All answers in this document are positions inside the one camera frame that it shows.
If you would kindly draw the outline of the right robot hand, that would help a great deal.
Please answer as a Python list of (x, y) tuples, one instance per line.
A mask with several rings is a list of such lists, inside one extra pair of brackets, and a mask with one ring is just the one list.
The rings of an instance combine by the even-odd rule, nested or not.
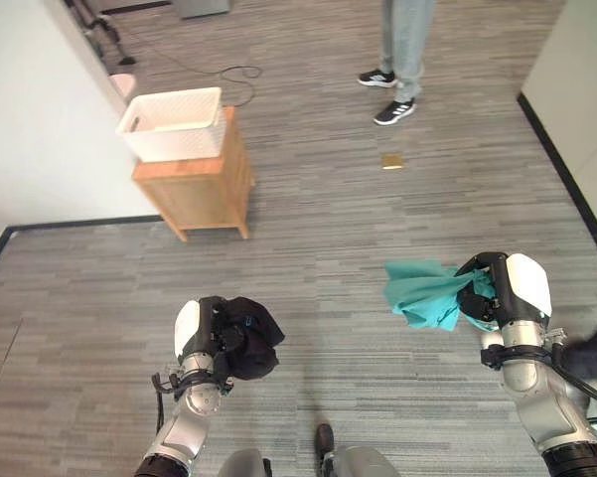
[(529, 321), (547, 328), (552, 314), (547, 275), (534, 259), (522, 253), (481, 252), (454, 274), (462, 277), (483, 271), (494, 293), (488, 297), (475, 279), (457, 293), (460, 310), (468, 317), (495, 323), (499, 329), (516, 321)]

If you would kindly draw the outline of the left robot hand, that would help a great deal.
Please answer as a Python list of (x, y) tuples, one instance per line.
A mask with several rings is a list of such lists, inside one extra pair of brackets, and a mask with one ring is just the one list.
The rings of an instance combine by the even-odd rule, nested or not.
[(181, 377), (225, 381), (234, 377), (228, 355), (244, 343), (219, 296), (188, 301), (175, 321), (174, 352)]

